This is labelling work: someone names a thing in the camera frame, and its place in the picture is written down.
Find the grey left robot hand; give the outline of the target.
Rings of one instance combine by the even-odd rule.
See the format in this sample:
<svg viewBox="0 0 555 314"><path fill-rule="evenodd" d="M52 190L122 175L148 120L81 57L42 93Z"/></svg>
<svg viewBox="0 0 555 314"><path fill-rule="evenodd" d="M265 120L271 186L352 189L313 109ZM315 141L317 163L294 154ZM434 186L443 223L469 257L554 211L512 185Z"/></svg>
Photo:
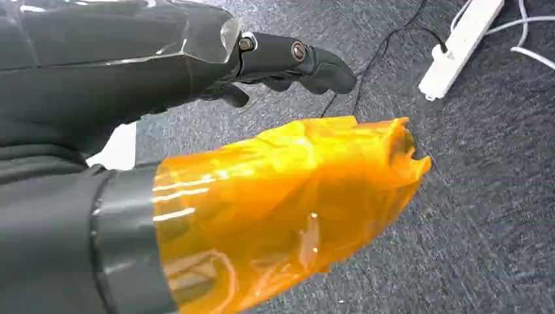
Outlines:
<svg viewBox="0 0 555 314"><path fill-rule="evenodd" d="M350 93L338 56L197 1L1 2L1 312L237 313L353 255L409 203L406 118L309 118L126 171L112 132L239 84Z"/></svg>

